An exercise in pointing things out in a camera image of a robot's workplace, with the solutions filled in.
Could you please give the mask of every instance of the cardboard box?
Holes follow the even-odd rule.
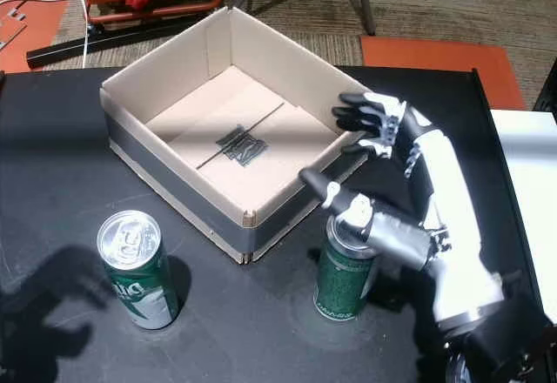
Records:
[[[341,91],[366,88],[246,15],[222,9],[103,82],[116,154],[239,263],[258,259],[317,204],[298,172],[342,181]]]

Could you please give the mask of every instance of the black table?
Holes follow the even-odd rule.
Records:
[[[517,205],[473,73],[345,68],[411,101],[453,140],[490,270],[522,272],[538,298]],[[98,86],[115,69],[11,75],[0,97],[0,279],[7,361],[21,381],[436,382],[443,360],[432,283],[384,260],[370,303],[332,323],[312,306],[326,215],[315,211],[258,263],[239,266],[184,221],[108,148]],[[352,187],[410,205],[389,161]],[[160,224],[185,305],[158,332],[135,327],[106,289],[98,227],[138,209]],[[530,381],[549,381],[545,363]]]

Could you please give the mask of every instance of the can label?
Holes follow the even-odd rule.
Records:
[[[112,286],[131,320],[143,328],[162,328],[172,322],[178,313],[176,295],[170,290],[168,267],[158,256],[152,265],[139,270],[121,272],[109,268]]]
[[[326,241],[319,257],[318,282],[313,300],[329,319],[349,320],[366,302],[372,284],[374,259],[351,259]]]

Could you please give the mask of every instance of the silver can top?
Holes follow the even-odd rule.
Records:
[[[160,228],[147,213],[123,211],[104,221],[97,235],[103,260],[118,270],[133,270],[147,263],[160,246]]]
[[[354,237],[343,225],[339,218],[330,216],[327,220],[327,237],[331,245],[351,259],[371,259],[379,253],[366,245],[365,242]]]

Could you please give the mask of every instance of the soda can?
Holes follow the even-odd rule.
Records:
[[[329,319],[355,318],[366,302],[377,271],[377,252],[354,237],[334,216],[326,224],[327,240],[319,257],[313,302]]]
[[[176,318],[178,299],[155,219],[140,211],[116,213],[99,229],[97,248],[133,322],[158,329]]]

